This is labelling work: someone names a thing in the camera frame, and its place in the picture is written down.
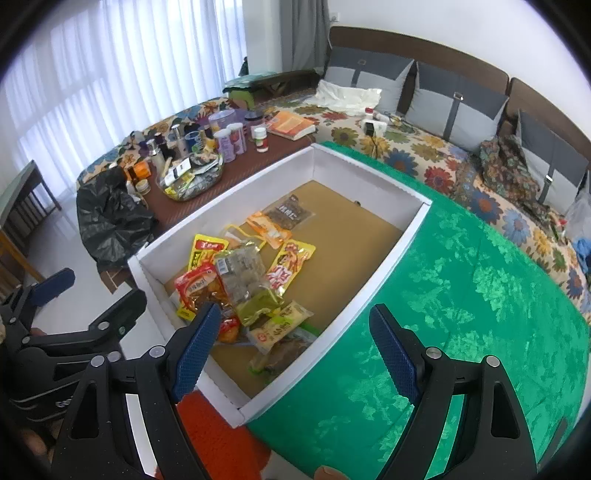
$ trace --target white wall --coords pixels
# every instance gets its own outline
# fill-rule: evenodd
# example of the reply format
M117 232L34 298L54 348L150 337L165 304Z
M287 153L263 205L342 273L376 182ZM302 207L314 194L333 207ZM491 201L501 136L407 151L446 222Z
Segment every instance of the white wall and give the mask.
M242 3L249 73L281 72L279 0Z
M329 10L340 25L425 38L487 61L540 92L591 138L589 82L524 0L329 0Z

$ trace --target white cloth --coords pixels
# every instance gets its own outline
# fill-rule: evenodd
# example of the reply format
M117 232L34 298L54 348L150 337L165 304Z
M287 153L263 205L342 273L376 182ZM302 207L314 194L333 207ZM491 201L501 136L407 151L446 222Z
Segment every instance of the white cloth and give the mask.
M220 96L246 56L242 0L66 0L0 86L0 191L35 159L55 194L184 108Z
M304 103L325 106L347 115L363 115L367 107L374 108L379 103L381 93L382 90L379 88L340 87L321 80L316 94L304 100Z

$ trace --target snack package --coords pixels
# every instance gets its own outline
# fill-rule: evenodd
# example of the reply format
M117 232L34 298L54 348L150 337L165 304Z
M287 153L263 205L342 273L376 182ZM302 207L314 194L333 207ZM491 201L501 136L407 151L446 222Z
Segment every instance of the snack package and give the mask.
M293 230L304 220L313 214L300 206L300 200L294 194L289 194L281 200L267 207L263 213L279 227L285 230Z
M244 326L253 324L260 315L281 306L281 299L271 290L265 277L265 266L254 244L218 252L214 264L230 303Z
M311 330L303 323L280 340L268 354L257 353L251 359L248 369L256 375L264 371L273 377L281 375L316 340L318 332Z
M217 341L222 343L234 343L240 332L240 320L238 317L230 317L222 320L220 332L217 334Z
M244 230L236 225L227 225L220 233L220 237L228 242L228 247L238 248L241 245L245 245L252 242L256 245L256 249L260 252L261 249L267 244L267 241L258 235L248 235Z
M197 268L204 262L212 262L215 253L228 248L228 240L207 235L195 235L193 247L189 255L187 270Z
M216 269L209 262L181 275L174 281L174 287L178 290L183 306L194 313L206 301L217 302L222 309L228 306L228 297Z
M285 240L291 238L291 232L281 228L264 213L257 212L246 219L246 222L261 235L271 247L277 250Z
M248 331L247 335L260 353L269 353L273 345L312 315L312 312L292 301L263 326Z
M267 280L271 283L271 288L280 297L300 272L304 261L309 259L315 250L314 245L297 240L289 240L283 244L267 272Z

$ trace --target white power adapter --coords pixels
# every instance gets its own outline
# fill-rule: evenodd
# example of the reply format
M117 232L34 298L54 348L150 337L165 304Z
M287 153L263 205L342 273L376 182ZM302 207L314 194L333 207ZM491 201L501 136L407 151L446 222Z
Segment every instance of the white power adapter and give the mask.
M363 120L361 120L361 130L363 130L365 134L367 134L367 129L365 127L367 124L372 124L374 126L374 135L376 137L383 137L386 133L386 129L388 128L388 124L386 122L382 122L380 120L369 120L364 118Z

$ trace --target bottle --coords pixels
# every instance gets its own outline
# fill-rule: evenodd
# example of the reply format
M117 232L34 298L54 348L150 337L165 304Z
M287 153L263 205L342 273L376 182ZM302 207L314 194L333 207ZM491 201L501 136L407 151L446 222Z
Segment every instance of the bottle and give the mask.
M230 130L230 140L234 146L234 153L242 155L246 151L246 140L244 139L244 125L242 123L229 124L227 128Z
M155 139L150 138L148 140L148 148L150 149L150 160L156 168L156 174L158 178L160 178L162 172L164 171L164 156L162 155L162 151L158 148L158 145L156 145Z
M187 145L185 144L184 136L181 132L181 125L173 125L171 131L174 135L174 140L176 142L176 149L178 150L178 157L184 158L186 157L189 152L187 151Z
M269 150L269 139L267 138L266 127L253 128L252 137L254 138L257 152L264 153Z
M217 141L217 150L222 155L224 163L229 163L236 159L234 145L232 145L232 141L230 140L230 134L231 132L229 128L222 128L213 134L213 137Z

